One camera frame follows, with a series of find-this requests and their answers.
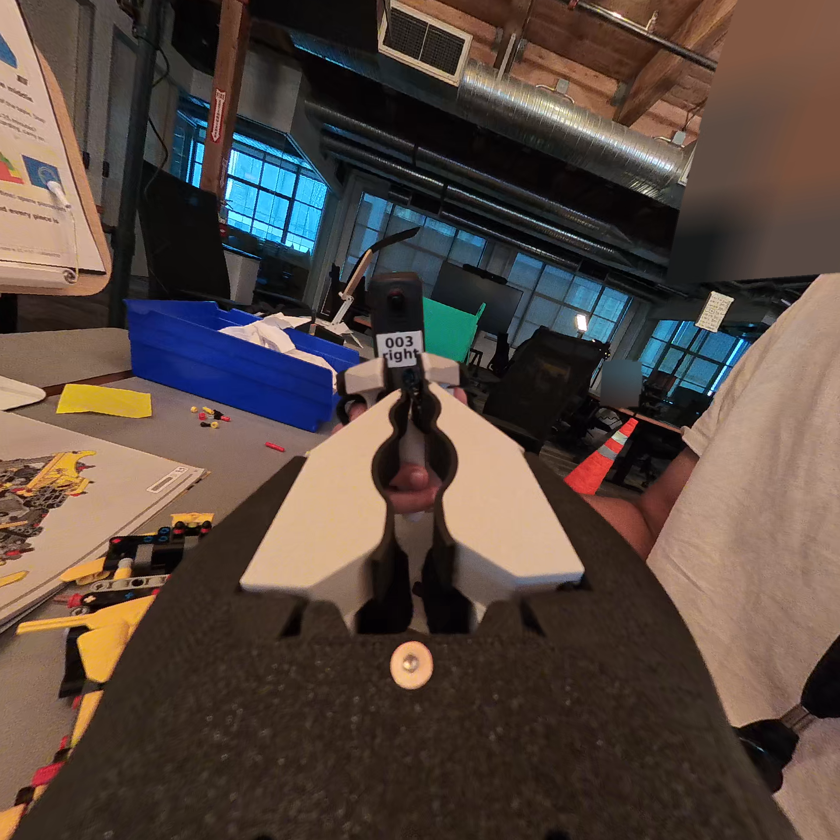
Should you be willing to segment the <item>silver ventilation duct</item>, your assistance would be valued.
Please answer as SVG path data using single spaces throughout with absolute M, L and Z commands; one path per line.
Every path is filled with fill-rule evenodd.
M 556 92 L 543 91 L 468 59 L 458 86 L 464 119 L 509 140 L 679 208 L 690 152 L 655 140 Z

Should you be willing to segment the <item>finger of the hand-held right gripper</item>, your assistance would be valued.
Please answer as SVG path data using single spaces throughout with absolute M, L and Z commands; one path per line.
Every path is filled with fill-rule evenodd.
M 422 393 L 425 394 L 431 384 L 436 384 L 444 391 L 454 394 L 460 387 L 461 369 L 458 362 L 434 353 L 422 353 Z
M 343 395 L 355 396 L 383 392 L 387 387 L 387 365 L 384 358 L 373 358 L 343 372 Z

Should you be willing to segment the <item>scattered small toy brick pieces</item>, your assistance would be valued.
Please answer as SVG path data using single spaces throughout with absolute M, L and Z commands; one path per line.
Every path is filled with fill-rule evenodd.
M 193 406 L 191 413 L 200 428 L 213 429 L 216 435 L 219 435 L 218 430 L 222 429 L 226 435 L 225 443 L 241 445 L 249 454 L 253 452 L 262 455 L 264 451 L 277 454 L 287 453 L 286 447 L 280 443 L 277 435 L 269 435 L 271 429 L 249 414 L 230 415 L 229 412 L 209 406 Z

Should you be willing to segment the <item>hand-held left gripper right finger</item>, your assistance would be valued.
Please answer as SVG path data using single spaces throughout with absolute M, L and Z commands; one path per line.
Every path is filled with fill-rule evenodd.
M 436 383 L 423 420 L 440 479 L 424 581 L 475 607 L 579 584 L 583 563 L 521 448 Z

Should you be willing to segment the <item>open instruction booklet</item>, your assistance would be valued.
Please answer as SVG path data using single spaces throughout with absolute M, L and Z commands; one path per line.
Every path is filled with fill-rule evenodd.
M 1 461 L 3 631 L 204 475 L 15 413 L 2 413 Z

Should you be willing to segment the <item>white vent grille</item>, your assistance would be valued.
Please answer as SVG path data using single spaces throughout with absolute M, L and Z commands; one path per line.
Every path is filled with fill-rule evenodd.
M 403 2 L 384 2 L 377 28 L 380 56 L 457 88 L 464 76 L 473 38 Z

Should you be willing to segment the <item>large paned window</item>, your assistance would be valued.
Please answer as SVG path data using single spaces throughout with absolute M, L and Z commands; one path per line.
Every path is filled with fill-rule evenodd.
M 328 187 L 299 149 L 234 135 L 223 218 L 230 228 L 302 254 L 314 253 Z

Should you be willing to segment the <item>white paper note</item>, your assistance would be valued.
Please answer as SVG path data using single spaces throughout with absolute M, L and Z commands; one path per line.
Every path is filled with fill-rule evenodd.
M 734 301 L 734 297 L 710 291 L 695 320 L 695 326 L 709 333 L 717 333 Z

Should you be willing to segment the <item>yellow toy brick car model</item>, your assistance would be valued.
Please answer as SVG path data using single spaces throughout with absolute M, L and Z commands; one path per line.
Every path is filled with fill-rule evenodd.
M 75 587 L 65 599 L 68 615 L 26 621 L 16 635 L 61 631 L 65 671 L 59 698 L 71 700 L 73 728 L 52 760 L 33 773 L 2 810 L 1 838 L 12 838 L 24 815 L 67 764 L 100 705 L 104 689 L 140 620 L 186 554 L 213 529 L 212 512 L 171 515 L 155 532 L 111 537 L 94 560 L 70 567 L 60 581 Z

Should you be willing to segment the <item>blue storage bin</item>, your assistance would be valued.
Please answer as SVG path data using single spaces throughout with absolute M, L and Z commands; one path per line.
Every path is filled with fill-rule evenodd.
M 131 361 L 136 376 L 309 432 L 330 420 L 337 374 L 357 365 L 357 350 L 319 337 L 293 340 L 338 370 L 220 333 L 258 319 L 211 301 L 128 300 Z

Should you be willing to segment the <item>white crumpled paper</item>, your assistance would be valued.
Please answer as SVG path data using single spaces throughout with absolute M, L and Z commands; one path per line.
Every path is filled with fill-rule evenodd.
M 219 330 L 238 339 L 290 356 L 299 361 L 306 361 L 325 369 L 333 375 L 338 373 L 330 362 L 323 357 L 298 348 L 294 338 L 313 339 L 310 335 L 310 321 L 304 317 L 290 317 L 285 314 L 271 314 L 246 325 L 230 325 Z

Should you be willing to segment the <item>person's right forearm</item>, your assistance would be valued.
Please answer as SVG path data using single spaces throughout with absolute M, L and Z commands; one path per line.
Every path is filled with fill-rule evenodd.
M 582 498 L 646 560 L 698 461 L 699 456 L 684 447 L 656 482 L 634 500 Z

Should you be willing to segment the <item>orange traffic cone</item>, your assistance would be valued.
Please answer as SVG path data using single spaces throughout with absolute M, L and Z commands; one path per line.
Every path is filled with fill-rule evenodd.
M 593 496 L 600 489 L 627 440 L 633 435 L 638 420 L 628 419 L 593 454 L 587 456 L 563 480 L 582 496 Z

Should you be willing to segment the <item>black computer monitor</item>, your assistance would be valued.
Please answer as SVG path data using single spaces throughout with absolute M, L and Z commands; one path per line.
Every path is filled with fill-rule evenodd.
M 445 261 L 439 269 L 430 298 L 469 314 L 477 314 L 484 306 L 478 330 L 498 336 L 510 334 L 522 291 L 509 285 L 503 277 L 474 266 L 458 266 Z

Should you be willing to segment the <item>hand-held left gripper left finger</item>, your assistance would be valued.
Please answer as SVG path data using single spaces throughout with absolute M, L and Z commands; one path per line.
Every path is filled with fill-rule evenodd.
M 392 392 L 312 450 L 240 578 L 246 592 L 383 601 L 395 574 L 395 511 L 408 401 Z

